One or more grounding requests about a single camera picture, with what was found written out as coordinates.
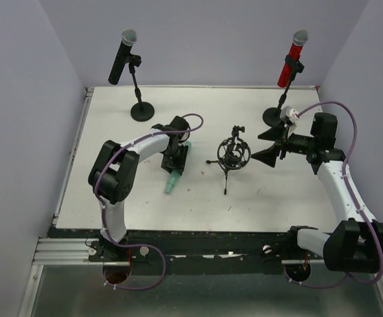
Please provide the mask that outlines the mint green microphone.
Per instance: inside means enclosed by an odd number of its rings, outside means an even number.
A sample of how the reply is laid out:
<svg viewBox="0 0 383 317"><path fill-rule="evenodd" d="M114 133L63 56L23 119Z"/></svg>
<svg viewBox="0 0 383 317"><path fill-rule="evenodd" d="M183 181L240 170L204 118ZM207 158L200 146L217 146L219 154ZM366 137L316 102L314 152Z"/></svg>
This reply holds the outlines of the mint green microphone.
<svg viewBox="0 0 383 317"><path fill-rule="evenodd" d="M186 141L184 147L189 152L191 150L191 148L192 148L191 142L190 141ZM170 177L169 177L169 179L167 181L167 184L166 184L166 187L165 187L165 190L164 190L165 194L168 195L168 194L170 194L172 192L172 190L174 189L177 181L180 179L181 176L182 176L182 172L180 172L180 170L173 170L170 173Z"/></svg>

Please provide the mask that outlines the tall black round-base stand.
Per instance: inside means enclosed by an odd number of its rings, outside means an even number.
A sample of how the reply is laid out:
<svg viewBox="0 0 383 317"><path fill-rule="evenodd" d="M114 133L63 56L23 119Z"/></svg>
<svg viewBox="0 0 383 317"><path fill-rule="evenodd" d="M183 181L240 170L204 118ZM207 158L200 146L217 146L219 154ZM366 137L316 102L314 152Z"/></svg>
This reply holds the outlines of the tall black round-base stand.
<svg viewBox="0 0 383 317"><path fill-rule="evenodd" d="M299 61L299 58L294 59L289 54L285 57L285 65L291 68L291 73L288 77L287 86L285 87L285 90L279 99L277 107L268 108L267 110L264 111L262 115L262 120L269 127L276 126L280 123L281 120L279 118L279 115L280 115L281 107L284 105L287 99L287 93L289 91L291 83L295 80L296 75L298 73L302 73L304 70L304 65Z"/></svg>

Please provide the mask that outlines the black tripod shock mount stand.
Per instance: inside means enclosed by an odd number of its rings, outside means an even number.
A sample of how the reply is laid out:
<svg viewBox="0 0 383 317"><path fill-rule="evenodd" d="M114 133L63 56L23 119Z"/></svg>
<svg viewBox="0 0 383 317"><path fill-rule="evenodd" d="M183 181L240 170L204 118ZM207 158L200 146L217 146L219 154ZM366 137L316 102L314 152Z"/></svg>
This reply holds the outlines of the black tripod shock mount stand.
<svg viewBox="0 0 383 317"><path fill-rule="evenodd" d="M247 142L240 138L244 126L234 125L231 136L223 140L217 149L216 160L206 160L206 164L218 164L225 175L224 194L227 194L228 173L244 168L250 161L251 150Z"/></svg>

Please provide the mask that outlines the short black round-base stand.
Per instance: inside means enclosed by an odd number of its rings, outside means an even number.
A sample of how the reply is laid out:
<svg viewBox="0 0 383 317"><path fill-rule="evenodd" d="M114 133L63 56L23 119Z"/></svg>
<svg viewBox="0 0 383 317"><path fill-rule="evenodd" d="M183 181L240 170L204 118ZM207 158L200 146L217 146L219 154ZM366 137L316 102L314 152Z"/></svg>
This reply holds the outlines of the short black round-base stand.
<svg viewBox="0 0 383 317"><path fill-rule="evenodd" d="M141 57L139 55L134 55L130 53L127 57L127 63L129 66L129 73L131 74L133 79L135 97L137 99L137 103L131 107L130 114L135 121L146 122L154 116L155 109L153 105L149 102L143 102L141 90L137 84L135 68L140 66Z"/></svg>

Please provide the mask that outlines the red microphone grey grille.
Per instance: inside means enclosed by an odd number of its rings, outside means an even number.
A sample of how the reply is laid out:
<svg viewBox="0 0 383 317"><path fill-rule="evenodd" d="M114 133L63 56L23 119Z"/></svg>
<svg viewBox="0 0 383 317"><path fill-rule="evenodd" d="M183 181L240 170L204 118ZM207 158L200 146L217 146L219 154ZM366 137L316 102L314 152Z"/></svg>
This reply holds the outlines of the red microphone grey grille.
<svg viewBox="0 0 383 317"><path fill-rule="evenodd" d="M291 48L286 55L285 64L281 71L277 85L285 88L291 80L291 74L294 70L301 69L300 53L303 46L308 41L308 31L305 29L298 30L293 34L293 42Z"/></svg>

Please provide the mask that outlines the black microphone silver grille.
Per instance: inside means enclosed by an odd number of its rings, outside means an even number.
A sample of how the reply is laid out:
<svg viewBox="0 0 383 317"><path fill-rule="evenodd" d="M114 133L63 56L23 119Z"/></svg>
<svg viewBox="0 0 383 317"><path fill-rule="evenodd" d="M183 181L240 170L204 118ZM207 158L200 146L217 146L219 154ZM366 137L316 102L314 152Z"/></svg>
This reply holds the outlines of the black microphone silver grille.
<svg viewBox="0 0 383 317"><path fill-rule="evenodd" d="M131 57L131 49L137 41L137 33L134 29L128 28L122 32L122 40L116 54L112 69L110 71L108 82L111 85L117 85L126 63Z"/></svg>

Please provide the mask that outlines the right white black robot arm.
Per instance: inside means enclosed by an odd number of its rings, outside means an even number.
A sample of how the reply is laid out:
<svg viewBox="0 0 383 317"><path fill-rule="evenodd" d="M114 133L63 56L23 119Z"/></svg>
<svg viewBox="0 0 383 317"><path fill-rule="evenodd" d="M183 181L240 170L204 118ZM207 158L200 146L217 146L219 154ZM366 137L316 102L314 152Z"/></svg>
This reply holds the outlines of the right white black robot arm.
<svg viewBox="0 0 383 317"><path fill-rule="evenodd" d="M310 135L289 133L290 120L258 135L272 141L269 148L252 158L270 167L287 153L304 155L326 190L335 212L337 226L331 233L301 227L296 231L296 245L324 259L331 271L380 273L383 270L383 223L376 220L353 187L345 153L335 148L337 118L318 112Z"/></svg>

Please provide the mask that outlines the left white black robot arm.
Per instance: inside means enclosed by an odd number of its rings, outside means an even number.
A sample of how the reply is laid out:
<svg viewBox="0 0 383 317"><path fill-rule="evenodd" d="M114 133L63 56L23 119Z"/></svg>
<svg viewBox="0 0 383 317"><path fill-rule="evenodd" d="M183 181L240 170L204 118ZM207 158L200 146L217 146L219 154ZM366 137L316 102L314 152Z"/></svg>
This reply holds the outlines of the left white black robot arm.
<svg viewBox="0 0 383 317"><path fill-rule="evenodd" d="M161 168L170 175L165 192L172 191L186 167L190 151L186 139L191 130L185 116L176 116L168 125L156 124L135 140L108 140L103 144L88 176L100 204L103 238L117 245L127 234L125 200L133 189L141 162L162 154Z"/></svg>

